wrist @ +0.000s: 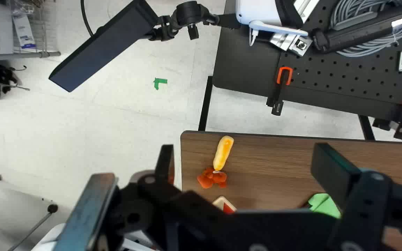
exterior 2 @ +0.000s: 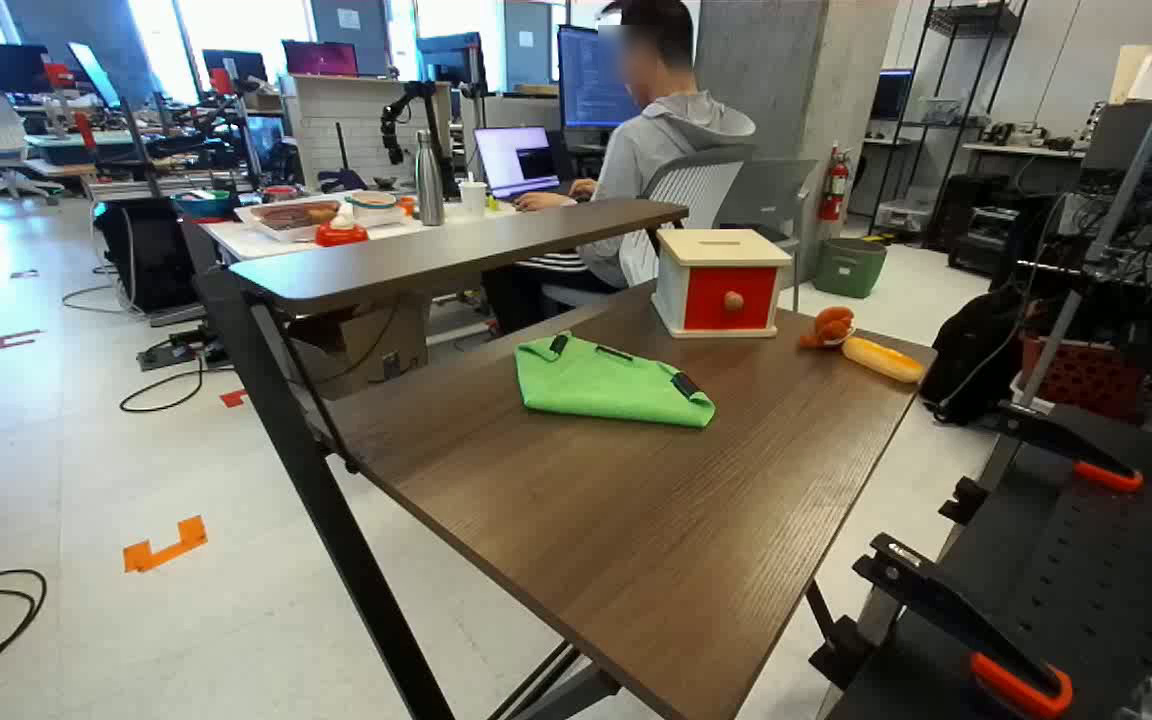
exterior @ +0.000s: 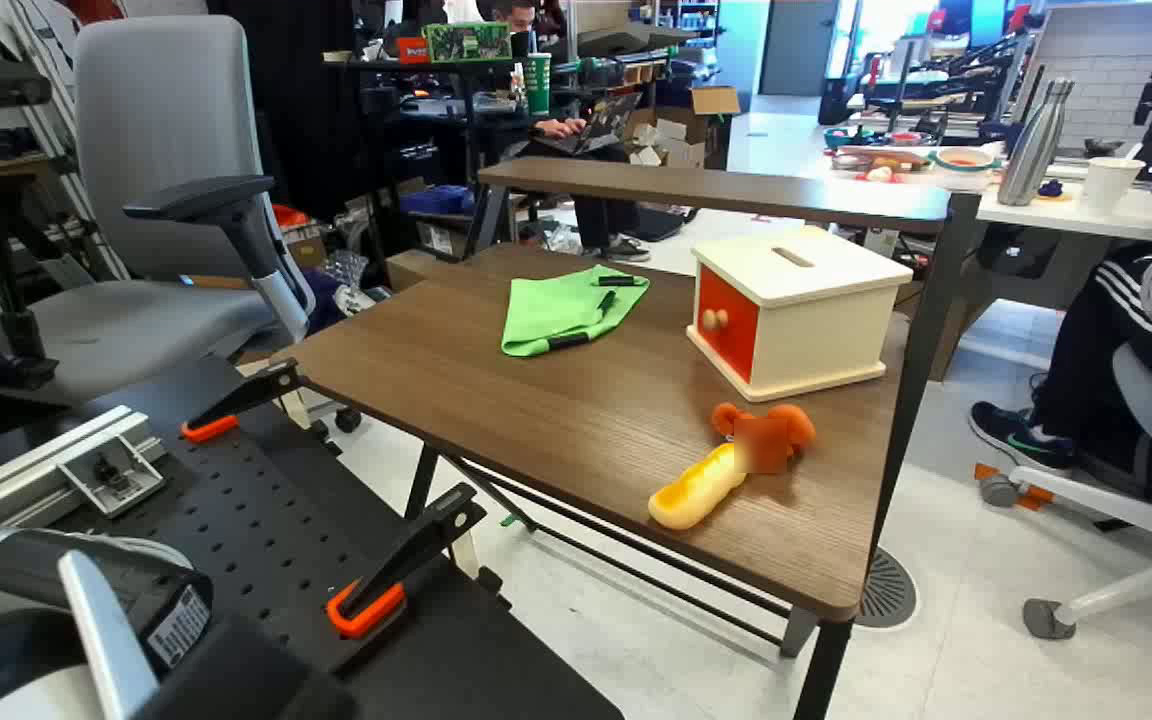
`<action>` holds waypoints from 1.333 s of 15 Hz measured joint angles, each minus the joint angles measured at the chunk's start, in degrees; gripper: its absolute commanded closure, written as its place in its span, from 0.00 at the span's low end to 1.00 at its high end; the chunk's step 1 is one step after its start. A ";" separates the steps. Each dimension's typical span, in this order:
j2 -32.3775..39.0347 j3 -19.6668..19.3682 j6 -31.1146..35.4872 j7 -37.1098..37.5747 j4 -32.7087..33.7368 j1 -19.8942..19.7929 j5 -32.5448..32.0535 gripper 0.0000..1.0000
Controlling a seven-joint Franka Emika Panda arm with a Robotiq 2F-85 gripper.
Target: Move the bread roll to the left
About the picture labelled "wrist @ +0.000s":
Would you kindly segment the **black flat panel on arm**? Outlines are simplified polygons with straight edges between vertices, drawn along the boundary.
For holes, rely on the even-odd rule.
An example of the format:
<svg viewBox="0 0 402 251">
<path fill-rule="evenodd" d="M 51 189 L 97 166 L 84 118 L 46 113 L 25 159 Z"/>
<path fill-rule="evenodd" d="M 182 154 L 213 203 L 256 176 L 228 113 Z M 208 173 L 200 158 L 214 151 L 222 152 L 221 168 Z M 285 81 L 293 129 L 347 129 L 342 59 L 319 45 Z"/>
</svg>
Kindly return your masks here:
<svg viewBox="0 0 402 251">
<path fill-rule="evenodd" d="M 67 92 L 76 91 L 139 39 L 154 31 L 158 14 L 146 0 L 133 0 L 90 39 L 77 48 L 49 76 Z"/>
</svg>

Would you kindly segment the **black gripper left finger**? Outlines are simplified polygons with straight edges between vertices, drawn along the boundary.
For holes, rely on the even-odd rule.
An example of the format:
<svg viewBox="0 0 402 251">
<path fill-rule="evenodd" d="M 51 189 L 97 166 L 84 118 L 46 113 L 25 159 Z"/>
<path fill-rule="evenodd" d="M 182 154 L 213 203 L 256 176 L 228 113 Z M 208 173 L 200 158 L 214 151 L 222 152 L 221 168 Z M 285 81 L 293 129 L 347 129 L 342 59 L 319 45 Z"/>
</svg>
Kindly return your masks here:
<svg viewBox="0 0 402 251">
<path fill-rule="evenodd" d="M 172 190 L 175 183 L 175 148 L 164 145 L 155 166 L 155 184 L 159 190 Z"/>
</svg>

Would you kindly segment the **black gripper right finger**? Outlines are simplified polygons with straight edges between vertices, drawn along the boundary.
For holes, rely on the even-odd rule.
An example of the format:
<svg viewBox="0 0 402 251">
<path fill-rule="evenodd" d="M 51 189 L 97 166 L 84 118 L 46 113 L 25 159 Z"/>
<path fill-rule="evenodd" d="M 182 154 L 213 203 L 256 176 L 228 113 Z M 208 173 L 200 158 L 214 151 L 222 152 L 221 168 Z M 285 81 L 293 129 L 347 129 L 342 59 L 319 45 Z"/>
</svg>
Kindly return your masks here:
<svg viewBox="0 0 402 251">
<path fill-rule="evenodd" d="M 330 144 L 316 144 L 312 176 L 338 207 L 344 207 L 362 172 Z"/>
</svg>

